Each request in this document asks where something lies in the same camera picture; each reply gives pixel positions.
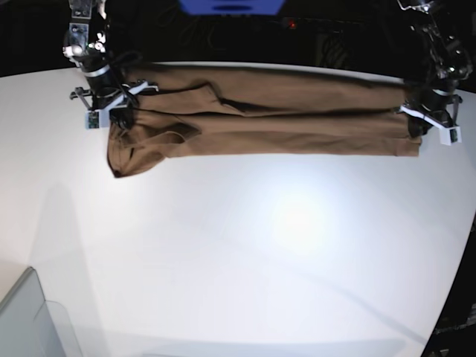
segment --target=white tabletop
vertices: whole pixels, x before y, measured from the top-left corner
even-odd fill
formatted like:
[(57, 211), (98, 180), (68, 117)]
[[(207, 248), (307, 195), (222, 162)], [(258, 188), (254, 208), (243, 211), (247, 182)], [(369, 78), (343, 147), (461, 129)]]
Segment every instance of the white tabletop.
[(421, 354), (476, 210), (474, 94), (464, 142), (432, 130), (419, 158), (177, 158), (114, 179), (107, 132), (68, 99), (81, 84), (0, 79), (0, 240), (85, 356)]

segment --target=brown trousers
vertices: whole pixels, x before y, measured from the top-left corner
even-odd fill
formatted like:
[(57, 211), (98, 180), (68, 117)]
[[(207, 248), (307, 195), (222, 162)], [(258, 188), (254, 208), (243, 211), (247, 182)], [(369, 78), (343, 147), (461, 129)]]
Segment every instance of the brown trousers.
[(108, 159), (132, 176), (164, 158), (254, 153), (417, 156), (406, 115), (394, 113), (406, 88), (293, 71), (148, 65), (128, 80), (157, 82), (140, 96), (136, 124), (112, 126)]

